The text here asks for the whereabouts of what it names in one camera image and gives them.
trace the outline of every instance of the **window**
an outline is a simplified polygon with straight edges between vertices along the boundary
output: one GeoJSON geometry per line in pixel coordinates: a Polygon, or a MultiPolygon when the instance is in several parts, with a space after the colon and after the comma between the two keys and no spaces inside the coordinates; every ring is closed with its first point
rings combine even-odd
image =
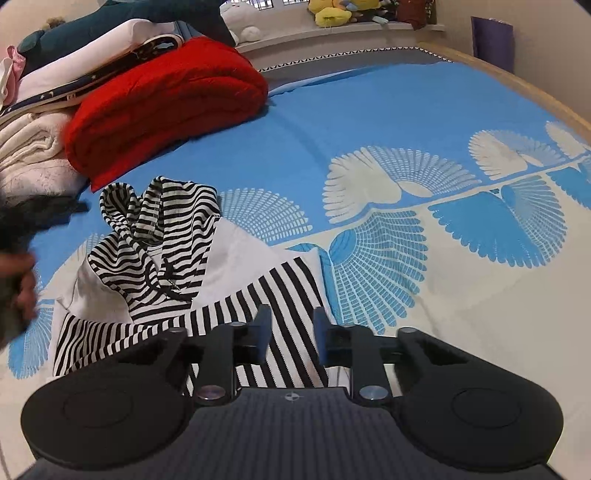
{"type": "MultiPolygon", "coordinates": [[[[233,3],[237,4],[244,0],[228,0],[226,3],[233,3]]],[[[289,2],[291,4],[300,2],[300,1],[307,1],[307,0],[283,0],[283,3],[289,2]]],[[[258,10],[265,10],[267,8],[273,8],[273,0],[246,0],[247,3],[253,5],[258,10]]]]}

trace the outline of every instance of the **yellow stuffed toy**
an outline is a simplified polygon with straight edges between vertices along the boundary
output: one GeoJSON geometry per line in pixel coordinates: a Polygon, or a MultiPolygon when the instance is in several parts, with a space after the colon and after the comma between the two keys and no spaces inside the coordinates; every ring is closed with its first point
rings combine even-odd
{"type": "Polygon", "coordinates": [[[375,11],[370,19],[383,24],[388,20],[381,17],[379,9],[391,3],[391,0],[310,0],[308,10],[315,15],[316,25],[323,28],[355,22],[364,11],[375,11]]]}
{"type": "Polygon", "coordinates": [[[341,25],[345,25],[351,19],[352,15],[353,14],[348,10],[326,7],[318,12],[314,18],[316,20],[316,25],[319,27],[340,27],[341,25]]]}

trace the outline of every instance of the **circular pad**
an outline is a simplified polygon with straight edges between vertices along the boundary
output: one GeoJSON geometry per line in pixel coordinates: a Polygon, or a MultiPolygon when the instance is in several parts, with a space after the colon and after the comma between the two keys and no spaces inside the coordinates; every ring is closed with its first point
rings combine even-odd
{"type": "Polygon", "coordinates": [[[554,397],[500,368],[479,367],[430,369],[400,399],[404,433],[428,455],[466,470],[545,463],[563,426],[554,397]]]}
{"type": "Polygon", "coordinates": [[[79,470],[125,465],[168,445],[189,411],[183,396],[147,367],[74,372],[37,390],[22,431],[37,455],[79,470]]]}

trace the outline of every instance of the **purple bag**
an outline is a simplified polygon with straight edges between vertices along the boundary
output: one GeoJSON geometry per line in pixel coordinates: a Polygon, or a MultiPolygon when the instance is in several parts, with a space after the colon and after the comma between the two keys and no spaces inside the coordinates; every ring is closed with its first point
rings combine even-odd
{"type": "Polygon", "coordinates": [[[474,56],[510,73],[515,65],[513,25],[472,17],[474,56]]]}

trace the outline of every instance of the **pink cloth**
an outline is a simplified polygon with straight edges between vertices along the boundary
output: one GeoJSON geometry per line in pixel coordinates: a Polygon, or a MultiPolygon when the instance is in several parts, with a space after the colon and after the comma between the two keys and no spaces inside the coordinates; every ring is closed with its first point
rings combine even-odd
{"type": "Polygon", "coordinates": [[[12,60],[12,73],[8,77],[6,89],[8,94],[4,99],[4,106],[10,105],[12,101],[17,97],[18,81],[21,78],[22,71],[25,69],[25,63],[27,59],[23,57],[14,45],[10,45],[7,48],[8,58],[12,60]]]}

